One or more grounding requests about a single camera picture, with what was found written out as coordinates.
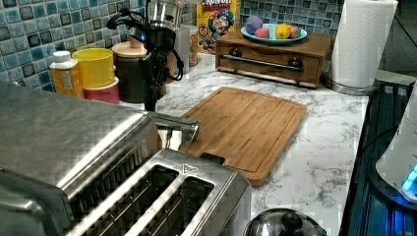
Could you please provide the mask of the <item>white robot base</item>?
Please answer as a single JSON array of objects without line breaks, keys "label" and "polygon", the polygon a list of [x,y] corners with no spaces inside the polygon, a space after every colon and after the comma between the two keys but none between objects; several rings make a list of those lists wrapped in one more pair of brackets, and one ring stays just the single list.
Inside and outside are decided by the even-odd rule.
[{"label": "white robot base", "polygon": [[388,148],[376,163],[382,179],[415,204],[417,177],[417,93],[413,86],[401,122]]}]

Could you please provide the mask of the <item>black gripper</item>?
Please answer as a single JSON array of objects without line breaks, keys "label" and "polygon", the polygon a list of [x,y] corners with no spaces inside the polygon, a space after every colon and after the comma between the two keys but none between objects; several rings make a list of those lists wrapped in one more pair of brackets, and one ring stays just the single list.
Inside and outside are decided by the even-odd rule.
[{"label": "black gripper", "polygon": [[145,110],[155,111],[158,101],[158,87],[164,86],[170,77],[170,69],[167,67],[168,54],[157,50],[148,50],[142,61],[149,67],[151,86],[145,88]]}]

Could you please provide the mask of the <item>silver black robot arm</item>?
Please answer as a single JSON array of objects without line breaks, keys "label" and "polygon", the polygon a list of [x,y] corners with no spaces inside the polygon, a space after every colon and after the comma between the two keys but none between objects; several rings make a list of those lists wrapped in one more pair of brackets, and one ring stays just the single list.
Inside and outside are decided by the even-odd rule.
[{"label": "silver black robot arm", "polygon": [[176,31],[180,29],[181,8],[187,0],[147,0],[144,23],[146,61],[150,78],[145,109],[154,111],[159,91],[167,79],[181,81],[184,62],[174,49]]}]

